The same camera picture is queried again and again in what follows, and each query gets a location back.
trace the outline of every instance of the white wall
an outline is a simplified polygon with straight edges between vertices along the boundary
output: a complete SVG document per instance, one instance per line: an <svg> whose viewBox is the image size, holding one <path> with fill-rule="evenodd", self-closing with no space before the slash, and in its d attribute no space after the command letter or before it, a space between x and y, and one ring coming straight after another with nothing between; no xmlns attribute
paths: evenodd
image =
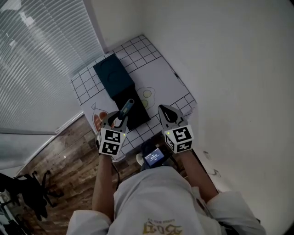
<svg viewBox="0 0 294 235"><path fill-rule="evenodd" d="M198 147L268 234L282 234L294 219L294 7L143 2L144 34L198 102Z"/></svg>
<svg viewBox="0 0 294 235"><path fill-rule="evenodd" d="M142 34L141 0L90 1L105 44L109 49Z"/></svg>
<svg viewBox="0 0 294 235"><path fill-rule="evenodd" d="M23 168L23 165L18 167L12 167L4 170L0 170L0 173L5 174L9 177L15 177L17 173Z"/></svg>
<svg viewBox="0 0 294 235"><path fill-rule="evenodd" d="M24 165L52 135L0 134L0 170Z"/></svg>

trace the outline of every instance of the food illustration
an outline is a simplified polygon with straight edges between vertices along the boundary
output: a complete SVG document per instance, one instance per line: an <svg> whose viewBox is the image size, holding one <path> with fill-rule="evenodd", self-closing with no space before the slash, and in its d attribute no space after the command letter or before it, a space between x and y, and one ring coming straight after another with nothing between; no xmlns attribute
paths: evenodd
<svg viewBox="0 0 294 235"><path fill-rule="evenodd" d="M142 87L137 90L143 106L148 110L155 105L155 89L152 87Z"/></svg>
<svg viewBox="0 0 294 235"><path fill-rule="evenodd" d="M105 110L101 110L96 108L96 103L94 103L91 108L94 110L93 112L93 124L97 132L100 132L101 129L101 122L102 120L108 115L108 112Z"/></svg>

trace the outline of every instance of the window blinds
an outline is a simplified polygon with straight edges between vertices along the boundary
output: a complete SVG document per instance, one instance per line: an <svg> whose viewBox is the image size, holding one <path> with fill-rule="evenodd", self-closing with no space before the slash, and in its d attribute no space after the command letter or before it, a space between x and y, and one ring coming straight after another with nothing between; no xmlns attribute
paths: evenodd
<svg viewBox="0 0 294 235"><path fill-rule="evenodd" d="M55 131L80 111L68 79L102 55L82 0L0 0L0 128Z"/></svg>

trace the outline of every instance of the white shirt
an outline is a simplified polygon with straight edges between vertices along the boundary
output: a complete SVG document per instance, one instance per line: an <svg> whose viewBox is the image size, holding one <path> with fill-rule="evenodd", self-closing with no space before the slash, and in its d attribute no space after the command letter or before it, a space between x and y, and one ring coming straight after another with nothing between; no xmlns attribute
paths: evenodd
<svg viewBox="0 0 294 235"><path fill-rule="evenodd" d="M75 211L67 235L226 234L219 222L239 234L265 234L239 193L221 193L205 204L198 187L191 188L172 167L148 169L127 179L115 192L114 204L113 223L100 212Z"/></svg>

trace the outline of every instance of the person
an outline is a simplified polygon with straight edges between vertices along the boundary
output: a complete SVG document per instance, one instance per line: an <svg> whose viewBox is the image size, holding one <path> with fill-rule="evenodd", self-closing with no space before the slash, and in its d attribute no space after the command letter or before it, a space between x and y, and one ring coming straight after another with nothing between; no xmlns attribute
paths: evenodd
<svg viewBox="0 0 294 235"><path fill-rule="evenodd" d="M169 166L146 169L114 193L111 157L99 156L92 211L75 211L67 235L263 235L238 192L218 193L191 151L180 153L185 180Z"/></svg>

